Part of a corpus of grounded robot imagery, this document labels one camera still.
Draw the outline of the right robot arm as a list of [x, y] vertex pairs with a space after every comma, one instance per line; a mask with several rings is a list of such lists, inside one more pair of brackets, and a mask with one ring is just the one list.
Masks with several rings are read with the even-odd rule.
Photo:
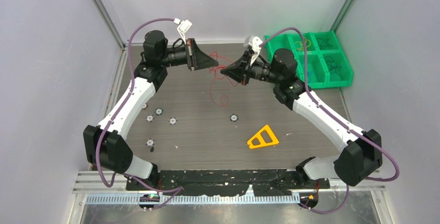
[[336, 157], [311, 157], [299, 164], [296, 181], [301, 187], [309, 188], [324, 178], [339, 178], [354, 187], [382, 166], [380, 134], [353, 125], [319, 99], [296, 75], [292, 51], [276, 50], [270, 63], [252, 63], [252, 54], [246, 50], [240, 59], [221, 69], [221, 74], [242, 85], [250, 79], [272, 83], [276, 99], [311, 122], [340, 152]]

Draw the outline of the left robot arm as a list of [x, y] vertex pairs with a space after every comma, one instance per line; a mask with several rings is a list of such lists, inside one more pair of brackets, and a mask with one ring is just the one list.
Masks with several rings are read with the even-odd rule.
[[96, 126], [88, 125], [83, 132], [89, 163], [139, 178], [147, 190], [155, 189], [159, 176], [155, 164], [133, 154], [125, 139], [144, 105], [159, 90], [171, 66], [186, 65], [191, 71], [218, 66], [218, 62], [199, 49], [193, 38], [178, 40], [180, 45], [168, 47], [160, 30], [145, 34], [142, 60], [133, 72], [134, 81], [111, 112]]

